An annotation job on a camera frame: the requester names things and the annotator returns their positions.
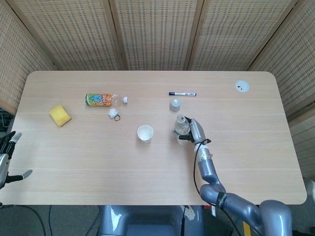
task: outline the small plastic bottle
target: small plastic bottle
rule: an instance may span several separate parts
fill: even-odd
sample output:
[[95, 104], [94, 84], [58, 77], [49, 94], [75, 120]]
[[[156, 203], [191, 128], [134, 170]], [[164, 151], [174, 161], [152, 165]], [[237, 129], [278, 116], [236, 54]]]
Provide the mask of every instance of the small plastic bottle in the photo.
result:
[[[177, 119], [175, 121], [175, 128], [174, 128], [174, 130], [179, 135], [188, 135], [189, 134], [190, 126], [189, 126], [189, 123], [188, 123], [187, 119], [185, 118], [185, 116], [183, 114], [179, 114], [177, 116]], [[188, 140], [177, 139], [177, 141], [181, 145], [189, 143]]]
[[89, 106], [119, 106], [128, 103], [128, 97], [120, 97], [117, 94], [111, 95], [88, 93], [85, 96], [85, 102]]

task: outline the black rubber band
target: black rubber band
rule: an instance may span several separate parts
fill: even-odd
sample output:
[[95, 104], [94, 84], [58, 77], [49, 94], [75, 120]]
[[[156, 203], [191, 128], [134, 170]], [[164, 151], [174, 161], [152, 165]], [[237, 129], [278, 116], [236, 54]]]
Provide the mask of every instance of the black rubber band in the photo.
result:
[[115, 121], [119, 121], [120, 120], [120, 115], [115, 115], [114, 120]]

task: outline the white paper cup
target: white paper cup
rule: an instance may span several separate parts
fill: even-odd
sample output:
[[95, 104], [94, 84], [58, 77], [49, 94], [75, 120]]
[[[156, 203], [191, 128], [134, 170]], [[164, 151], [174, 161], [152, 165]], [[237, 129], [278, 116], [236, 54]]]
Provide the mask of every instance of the white paper cup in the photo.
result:
[[137, 134], [142, 142], [149, 143], [153, 136], [153, 128], [147, 124], [144, 124], [138, 128]]

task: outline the yellow sponge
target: yellow sponge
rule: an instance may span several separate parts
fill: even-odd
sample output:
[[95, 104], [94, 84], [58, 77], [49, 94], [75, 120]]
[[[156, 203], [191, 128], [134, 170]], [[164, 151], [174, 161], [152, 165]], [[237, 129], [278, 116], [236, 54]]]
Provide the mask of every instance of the yellow sponge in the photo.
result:
[[62, 105], [57, 105], [55, 108], [51, 109], [49, 114], [59, 127], [71, 120], [71, 116], [64, 110]]

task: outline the white bottle cap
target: white bottle cap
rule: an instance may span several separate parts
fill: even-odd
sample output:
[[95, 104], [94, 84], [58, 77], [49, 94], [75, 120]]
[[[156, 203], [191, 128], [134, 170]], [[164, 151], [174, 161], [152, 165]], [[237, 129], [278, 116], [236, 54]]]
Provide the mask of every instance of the white bottle cap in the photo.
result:
[[115, 108], [110, 109], [108, 112], [108, 115], [110, 118], [115, 118], [117, 114], [118, 114], [118, 111]]

